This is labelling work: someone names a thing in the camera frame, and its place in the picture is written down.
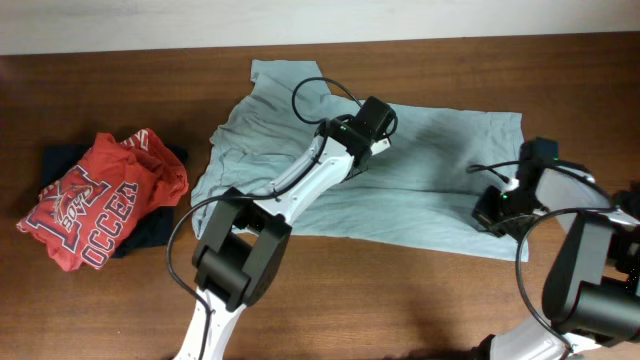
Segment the red t-shirt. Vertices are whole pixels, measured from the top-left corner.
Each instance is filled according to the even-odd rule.
[[[64,271],[83,262],[100,269],[140,218],[175,206],[188,188],[184,166],[151,129],[122,143],[99,133],[78,164],[40,192],[17,227],[45,243]]]

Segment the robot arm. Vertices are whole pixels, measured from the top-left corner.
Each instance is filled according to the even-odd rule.
[[[217,203],[192,258],[196,293],[211,309],[210,320],[207,324],[207,310],[196,302],[176,360],[222,359],[240,314],[271,285],[291,225],[324,191],[354,169],[362,171],[371,156],[390,147],[385,130],[395,116],[387,104],[370,97],[355,117],[321,124],[307,151],[281,176],[251,194],[259,200]],[[243,195],[234,188],[227,194]],[[235,235],[232,227],[256,233],[255,246]]]
[[[521,148],[513,188],[490,187],[474,217],[494,234],[518,241],[539,216],[567,208],[610,208],[608,196],[588,183],[589,171],[558,160],[555,142],[536,139]],[[542,306],[551,327],[574,353],[623,341],[640,342],[640,227],[619,209],[560,215],[565,242],[544,286]],[[618,281],[603,275],[606,264],[628,275]],[[514,330],[485,339],[477,360],[557,360],[566,343],[533,317]]]

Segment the wire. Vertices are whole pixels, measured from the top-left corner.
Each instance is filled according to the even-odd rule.
[[[593,211],[598,213],[606,213],[606,212],[613,212],[616,210],[617,209],[615,207],[610,207],[610,208],[567,208],[567,209],[552,211],[536,219],[533,222],[533,224],[531,224],[531,227],[529,228],[529,230],[527,230],[527,232],[525,233],[524,237],[522,238],[522,241],[518,242],[518,247],[516,249],[516,281],[518,282],[518,290],[520,291],[520,296],[522,297],[522,301],[524,302],[524,304],[527,306],[527,309],[531,313],[531,316],[533,316],[533,318],[536,319],[536,321],[540,324],[540,326],[542,326],[545,330],[551,333],[551,335],[555,336],[556,338],[558,338],[558,340],[562,341],[565,344],[568,352],[565,351],[562,357],[563,359],[565,359],[569,354],[573,353],[573,348],[569,340],[567,340],[564,336],[559,334],[555,329],[553,329],[549,324],[547,324],[544,318],[540,315],[540,313],[538,313],[538,311],[535,309],[535,307],[531,303],[531,300],[527,295],[527,290],[524,286],[524,279],[522,277],[522,249],[524,248],[524,244],[526,243],[527,238],[533,232],[533,230],[538,225],[540,225],[541,223],[543,223],[548,219],[555,218],[556,216],[560,216],[560,215],[578,213],[581,211]]]
[[[358,104],[359,107],[362,107],[362,103],[360,102],[360,100],[358,100],[358,98],[356,98],[351,91],[349,91],[349,89],[347,89],[344,85],[340,84],[339,82],[333,80],[333,79],[329,79],[326,77],[322,77],[322,76],[318,76],[318,77],[310,77],[308,79],[304,79],[302,80],[298,85],[296,85],[296,87],[293,89],[293,93],[291,94],[291,107],[293,108],[293,112],[294,114],[296,114],[296,116],[298,117],[298,119],[300,119],[300,121],[302,121],[305,124],[309,124],[309,125],[318,125],[321,122],[323,122],[323,119],[320,120],[316,120],[316,121],[311,121],[311,120],[307,120],[305,118],[302,117],[302,115],[300,115],[300,113],[298,112],[298,108],[296,107],[296,95],[298,94],[298,90],[300,89],[300,87],[302,87],[302,85],[311,82],[311,81],[325,81],[328,83],[331,83],[337,87],[339,87],[342,91],[344,91],[347,95],[349,95],[349,97],[351,98],[351,100],[355,101],[356,104]]]
[[[499,226],[502,226],[508,222],[514,221],[514,220],[519,220],[519,219],[524,219],[524,218],[532,218],[532,217],[536,217],[538,215],[535,214],[520,214],[520,215],[514,215],[511,217],[508,217],[506,219],[502,219],[500,221],[498,221],[497,223],[493,224],[490,226],[491,229],[497,228]],[[480,230],[480,232],[493,232],[492,230]]]
[[[175,280],[175,282],[178,283],[178,285],[180,285],[181,288],[183,288],[187,293],[189,293],[191,296],[193,296],[205,308],[205,316],[206,316],[206,318],[205,318],[205,323],[204,323],[204,334],[202,336],[202,345],[200,346],[200,355],[198,356],[198,360],[202,360],[202,357],[204,356],[204,350],[205,350],[206,345],[207,345],[207,334],[209,332],[209,325],[211,323],[212,309],[209,308],[209,305],[207,304],[205,299],[203,299],[200,295],[198,295],[198,293],[195,290],[193,290],[191,287],[189,287],[189,285],[187,285],[184,282],[184,280],[182,280],[182,278],[180,278],[180,276],[178,276],[178,274],[175,272],[175,270],[173,268],[173,263],[171,261],[171,250],[173,249],[173,244],[174,244],[174,242],[176,240],[178,232],[180,231],[180,229],[184,225],[185,221],[194,212],[196,212],[201,207],[206,206],[206,205],[208,205],[208,204],[210,204],[212,202],[221,201],[221,200],[223,200],[223,201],[228,201],[228,200],[269,200],[269,199],[277,198],[278,196],[288,192],[294,186],[296,186],[300,182],[300,180],[302,180],[311,171],[311,169],[313,169],[313,167],[318,163],[318,160],[320,159],[320,156],[322,156],[322,153],[324,152],[324,148],[327,145],[328,139],[329,139],[329,134],[326,134],[324,136],[324,139],[322,140],[322,143],[320,144],[320,148],[319,148],[318,152],[315,154],[315,156],[314,156],[313,160],[311,161],[311,163],[309,164],[309,166],[307,166],[307,168],[304,171],[302,171],[300,173],[300,175],[298,175],[298,177],[295,180],[293,180],[289,185],[285,186],[284,188],[282,188],[280,190],[277,190],[277,191],[274,189],[274,192],[272,194],[269,194],[269,195],[222,194],[222,195],[210,197],[208,199],[205,199],[205,200],[199,202],[198,204],[194,205],[191,209],[189,209],[189,211],[187,211],[187,213],[184,214],[184,216],[182,216],[182,218],[180,218],[180,220],[178,221],[178,223],[174,227],[173,231],[171,232],[171,235],[169,236],[169,241],[167,242],[167,252],[166,252],[167,269],[169,271],[169,275],[171,275],[173,280]]]
[[[300,115],[300,113],[298,112],[298,108],[296,107],[296,95],[298,95],[298,90],[300,90],[300,87],[302,87],[302,85],[311,82],[311,81],[325,81],[328,83],[331,83],[337,87],[339,87],[342,91],[344,91],[347,95],[349,95],[349,97],[351,98],[351,100],[353,100],[356,104],[358,104],[359,107],[362,107],[362,103],[360,102],[360,100],[358,100],[357,97],[355,97],[351,91],[349,91],[349,89],[347,89],[344,85],[340,84],[339,82],[327,78],[327,77],[323,77],[323,76],[318,76],[318,77],[310,77],[307,79],[302,80],[298,85],[296,85],[296,87],[293,89],[293,93],[291,94],[291,108],[293,109],[293,113],[296,114],[296,117],[298,117],[298,119],[300,119],[300,121],[302,121],[305,124],[309,124],[309,125],[317,125],[320,124],[321,122],[325,121],[324,119],[320,119],[320,120],[316,120],[316,121],[312,121],[312,120],[307,120],[305,118],[302,117],[302,115]],[[394,115],[393,117],[393,127],[391,128],[391,131],[386,133],[385,136],[383,137],[383,139],[388,139],[391,135],[395,134],[396,130],[398,129],[398,116]]]
[[[489,171],[492,174],[494,174],[495,176],[499,177],[500,180],[502,180],[502,182],[504,182],[505,184],[509,183],[509,178],[500,174],[499,172],[495,171],[494,168],[497,167],[502,167],[502,166],[507,166],[507,165],[519,165],[521,164],[520,161],[507,161],[504,163],[498,163],[498,164],[494,164],[494,165],[490,165],[490,166],[484,166],[484,165],[480,165],[480,164],[472,164],[469,165],[467,167],[467,173],[471,174],[474,172],[478,172],[478,171]]]

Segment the white wall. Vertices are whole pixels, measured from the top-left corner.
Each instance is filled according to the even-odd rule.
[[[640,0],[2,0],[0,54],[640,30]]]

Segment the wooden table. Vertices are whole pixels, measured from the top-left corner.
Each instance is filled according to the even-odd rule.
[[[640,164],[640,34],[534,36],[0,57],[0,349],[7,359],[158,359],[177,352],[194,300],[164,248],[64,273],[14,224],[36,201],[42,146],[124,139],[151,127],[186,147],[191,185],[208,137],[252,88],[252,59],[317,60],[357,96],[523,113],[525,138],[561,144],[608,191]],[[186,211],[188,196],[178,206]],[[526,281],[541,286],[562,241],[533,236]],[[190,279],[195,239],[177,270]],[[379,359],[468,349],[527,317],[513,264],[366,241],[295,237],[267,295],[242,316],[229,358]],[[637,359],[637,346],[589,359]]]

